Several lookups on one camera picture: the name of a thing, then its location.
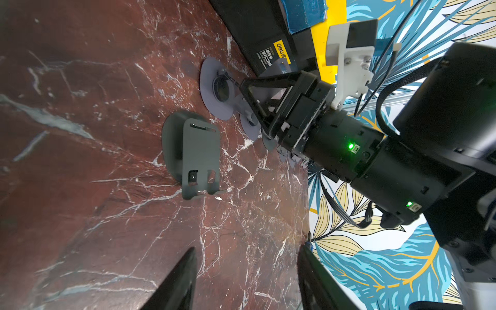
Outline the lavender stand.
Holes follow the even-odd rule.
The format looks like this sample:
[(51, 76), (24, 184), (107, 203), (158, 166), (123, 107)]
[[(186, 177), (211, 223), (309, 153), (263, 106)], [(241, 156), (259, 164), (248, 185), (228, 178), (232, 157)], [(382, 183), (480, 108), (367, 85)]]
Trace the lavender stand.
[(256, 141), (261, 132), (261, 124), (257, 117), (253, 114), (253, 111), (250, 109), (245, 109), (244, 112), (240, 114), (240, 121), (245, 135), (249, 139)]
[(246, 117), (239, 83), (217, 59), (206, 58), (200, 70), (200, 94), (208, 111), (216, 118), (227, 121), (235, 112)]

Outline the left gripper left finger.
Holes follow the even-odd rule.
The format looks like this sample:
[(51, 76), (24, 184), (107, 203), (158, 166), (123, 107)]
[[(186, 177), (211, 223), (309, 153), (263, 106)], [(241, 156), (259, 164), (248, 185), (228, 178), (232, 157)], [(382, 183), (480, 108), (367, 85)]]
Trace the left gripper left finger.
[(190, 247), (141, 310), (192, 309), (196, 275), (196, 250)]

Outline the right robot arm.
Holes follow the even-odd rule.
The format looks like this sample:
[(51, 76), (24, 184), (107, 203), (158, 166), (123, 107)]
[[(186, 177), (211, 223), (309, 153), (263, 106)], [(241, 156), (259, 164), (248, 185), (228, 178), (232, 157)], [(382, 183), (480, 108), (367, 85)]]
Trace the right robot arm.
[(327, 106), (332, 85), (300, 71), (247, 78), (262, 130), (367, 197), (381, 226), (424, 215), (447, 250), (463, 309), (495, 308), (495, 49), (454, 43), (384, 88), (379, 130)]

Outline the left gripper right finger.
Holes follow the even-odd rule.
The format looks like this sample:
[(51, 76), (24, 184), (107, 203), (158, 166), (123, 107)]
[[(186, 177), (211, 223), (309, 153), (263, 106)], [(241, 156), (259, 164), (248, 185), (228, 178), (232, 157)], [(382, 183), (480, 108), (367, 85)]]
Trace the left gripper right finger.
[(359, 309), (306, 245), (298, 252), (297, 271), (302, 309)]

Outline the dark grey stand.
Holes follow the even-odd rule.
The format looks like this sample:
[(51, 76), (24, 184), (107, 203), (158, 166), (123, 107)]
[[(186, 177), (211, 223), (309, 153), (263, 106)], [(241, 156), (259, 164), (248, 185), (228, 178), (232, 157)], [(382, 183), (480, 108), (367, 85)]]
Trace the dark grey stand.
[(220, 131), (190, 111), (172, 113), (162, 128), (168, 172), (182, 186), (184, 200), (220, 195)]
[(262, 141), (263, 141), (264, 147), (269, 152), (272, 152), (277, 148), (278, 143), (275, 140), (269, 138), (268, 135), (264, 131), (262, 131)]

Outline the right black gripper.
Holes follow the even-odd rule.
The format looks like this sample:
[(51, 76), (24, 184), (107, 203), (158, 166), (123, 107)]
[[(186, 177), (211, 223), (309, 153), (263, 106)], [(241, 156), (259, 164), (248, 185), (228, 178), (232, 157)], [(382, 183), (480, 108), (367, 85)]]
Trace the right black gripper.
[[(282, 89), (280, 99), (257, 99), (255, 89)], [(269, 139), (302, 153), (316, 119), (335, 97), (335, 86), (306, 71), (247, 78), (240, 91)]]

